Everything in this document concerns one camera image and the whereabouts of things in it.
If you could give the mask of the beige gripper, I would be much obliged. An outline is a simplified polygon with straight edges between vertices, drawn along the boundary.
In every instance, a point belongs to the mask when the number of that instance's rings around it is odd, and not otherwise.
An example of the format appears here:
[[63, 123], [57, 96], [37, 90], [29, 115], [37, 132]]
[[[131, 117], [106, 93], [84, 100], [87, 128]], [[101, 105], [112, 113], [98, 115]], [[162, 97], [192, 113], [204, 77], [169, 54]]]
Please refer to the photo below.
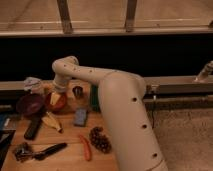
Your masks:
[[63, 93], [67, 91], [69, 81], [65, 79], [54, 79], [53, 86], [56, 92], [51, 93], [50, 103], [56, 104], [60, 99], [61, 95], [59, 93]]

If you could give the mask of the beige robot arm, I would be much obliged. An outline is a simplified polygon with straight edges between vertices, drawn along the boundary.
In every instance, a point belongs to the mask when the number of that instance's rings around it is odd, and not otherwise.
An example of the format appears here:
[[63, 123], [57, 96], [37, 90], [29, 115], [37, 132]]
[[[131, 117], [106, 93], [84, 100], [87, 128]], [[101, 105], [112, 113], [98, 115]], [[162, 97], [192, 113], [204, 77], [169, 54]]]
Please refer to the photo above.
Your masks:
[[74, 56], [55, 60], [52, 70], [58, 92], [66, 91], [73, 78], [98, 87], [99, 106], [119, 171], [169, 171], [143, 103], [143, 77], [121, 70], [81, 66]]

